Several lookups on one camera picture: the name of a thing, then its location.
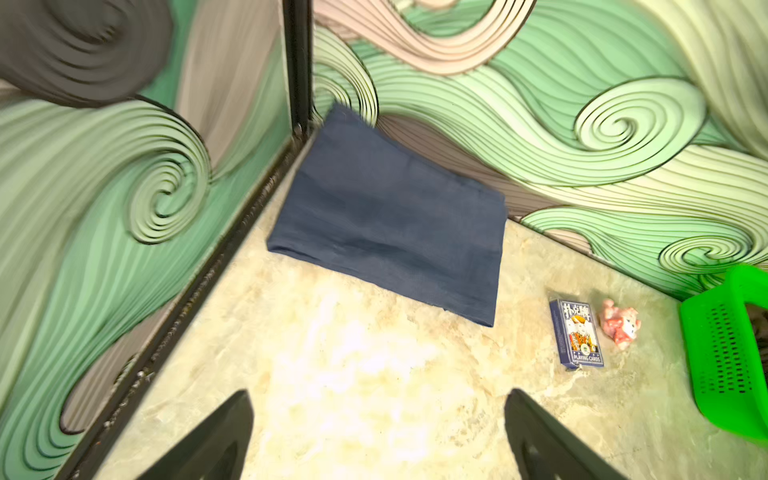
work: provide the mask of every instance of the folded navy fabric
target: folded navy fabric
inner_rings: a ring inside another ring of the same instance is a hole
[[[337,104],[266,245],[493,326],[506,218],[499,192]]]

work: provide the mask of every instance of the swirl pattern wall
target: swirl pattern wall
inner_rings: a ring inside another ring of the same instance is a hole
[[[0,2],[1,479],[55,475],[286,145],[280,19]]]
[[[765,2],[343,0],[316,21],[319,121],[347,104],[679,299],[768,270]]]

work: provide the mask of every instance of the marble floor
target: marble floor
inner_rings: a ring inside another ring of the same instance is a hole
[[[238,389],[255,420],[242,478],[519,478],[503,406],[517,387],[628,478],[765,478],[768,451],[691,395],[678,302],[507,222],[487,328],[268,253],[283,183],[97,478],[136,478]],[[639,310],[604,369],[558,361],[548,301]]]

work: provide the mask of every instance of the pink ceramic figurine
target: pink ceramic figurine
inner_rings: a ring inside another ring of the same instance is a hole
[[[614,301],[608,298],[603,302],[601,325],[605,334],[614,339],[619,350],[624,350],[637,338],[640,320],[637,318],[637,310],[614,306]]]

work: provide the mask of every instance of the black metal frame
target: black metal frame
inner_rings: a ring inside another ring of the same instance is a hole
[[[306,138],[312,119],[312,0],[283,0],[293,133]]]
[[[147,348],[139,354],[131,371],[117,385],[93,425],[58,470],[55,480],[82,480],[93,478],[96,474],[146,394],[152,378],[202,307],[309,137],[312,112],[311,0],[283,0],[283,19],[293,139],[281,152],[279,160],[254,191],[233,226],[163,321]]]

